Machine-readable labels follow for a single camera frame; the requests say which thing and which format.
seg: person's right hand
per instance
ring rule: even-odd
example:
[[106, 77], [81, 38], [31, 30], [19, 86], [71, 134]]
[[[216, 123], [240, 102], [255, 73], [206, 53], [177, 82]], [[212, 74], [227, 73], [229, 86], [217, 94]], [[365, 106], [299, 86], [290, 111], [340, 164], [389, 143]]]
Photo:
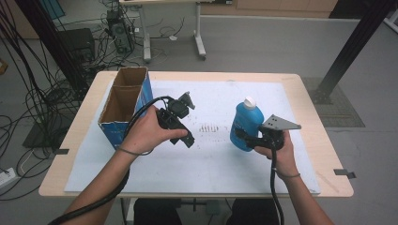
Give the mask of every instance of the person's right hand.
[[[294, 155], [294, 147], [292, 144], [292, 140], [290, 139], [290, 133], [288, 130], [283, 132], [284, 135], [284, 145], [283, 148], [276, 151], [277, 161], [276, 161], [276, 170], [279, 174], [279, 177], [283, 179], [284, 176], [294, 176], [299, 173], [298, 168], [296, 166], [295, 155]], [[254, 150], [266, 156], [267, 158], [272, 158], [272, 151], [265, 147], [254, 147]]]

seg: plastic bottle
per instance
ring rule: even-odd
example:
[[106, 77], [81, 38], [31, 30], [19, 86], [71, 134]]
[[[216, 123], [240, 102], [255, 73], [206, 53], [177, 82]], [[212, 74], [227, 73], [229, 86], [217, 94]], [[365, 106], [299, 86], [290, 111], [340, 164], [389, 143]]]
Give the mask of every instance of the plastic bottle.
[[256, 106], [252, 97], [246, 97], [245, 100], [237, 105], [237, 114], [232, 123], [230, 139], [239, 149], [250, 152], [251, 148], [246, 146], [245, 141], [237, 137], [236, 128], [243, 129], [248, 135], [258, 137], [258, 127], [264, 122], [264, 115]]

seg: open box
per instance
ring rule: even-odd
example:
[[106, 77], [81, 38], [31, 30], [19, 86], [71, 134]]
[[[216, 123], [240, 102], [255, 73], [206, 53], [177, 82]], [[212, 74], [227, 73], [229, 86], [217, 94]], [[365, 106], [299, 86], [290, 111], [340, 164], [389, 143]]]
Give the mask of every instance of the open box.
[[117, 72], [99, 116], [99, 127], [114, 149], [123, 142], [125, 129], [133, 114], [152, 99], [146, 67], [123, 67]]

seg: power strip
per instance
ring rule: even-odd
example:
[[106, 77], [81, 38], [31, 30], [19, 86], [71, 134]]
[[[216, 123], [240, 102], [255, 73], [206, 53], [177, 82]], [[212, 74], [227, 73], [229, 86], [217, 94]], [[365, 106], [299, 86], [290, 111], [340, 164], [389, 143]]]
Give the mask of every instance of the power strip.
[[18, 179], [17, 175], [15, 175], [14, 169], [9, 168], [8, 173], [2, 172], [0, 173], [0, 188], [5, 187], [9, 183]]

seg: table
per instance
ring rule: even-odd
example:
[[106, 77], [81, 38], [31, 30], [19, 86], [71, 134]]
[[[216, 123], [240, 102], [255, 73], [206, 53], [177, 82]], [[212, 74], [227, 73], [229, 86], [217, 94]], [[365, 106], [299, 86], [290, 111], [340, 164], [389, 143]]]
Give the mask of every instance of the table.
[[193, 36], [195, 37], [196, 46], [198, 48], [199, 55], [206, 59], [206, 51], [205, 46], [202, 41], [202, 37], [200, 35], [200, 10], [201, 4], [200, 2], [212, 2], [213, 0], [120, 0], [119, 3], [122, 6], [134, 6], [137, 8], [138, 13], [140, 15], [141, 26], [143, 27], [144, 33], [144, 61], [149, 63], [151, 60], [150, 54], [150, 37], [146, 31], [146, 24], [145, 24], [145, 14], [143, 5], [146, 4], [167, 4], [167, 3], [189, 3], [193, 2], [196, 4], [196, 26], [195, 30], [193, 31]]
[[[89, 128], [90, 121], [97, 110], [109, 82], [115, 77], [116, 71], [98, 73], [78, 111], [61, 148], [69, 149], [67, 155], [58, 155], [46, 174], [39, 193], [48, 197], [77, 196], [78, 192], [65, 192], [73, 162]], [[303, 126], [302, 139], [313, 163], [316, 179], [321, 193], [316, 197], [350, 197], [354, 191], [346, 176], [335, 175], [333, 169], [342, 169], [328, 134], [315, 111], [309, 95], [296, 74], [275, 73], [220, 73], [220, 72], [163, 72], [149, 71], [152, 81], [241, 81], [256, 83], [281, 83], [289, 99], [296, 120]], [[131, 197], [129, 193], [121, 193], [120, 197]], [[185, 197], [207, 197], [192, 194]], [[211, 197], [233, 197], [231, 195]]]

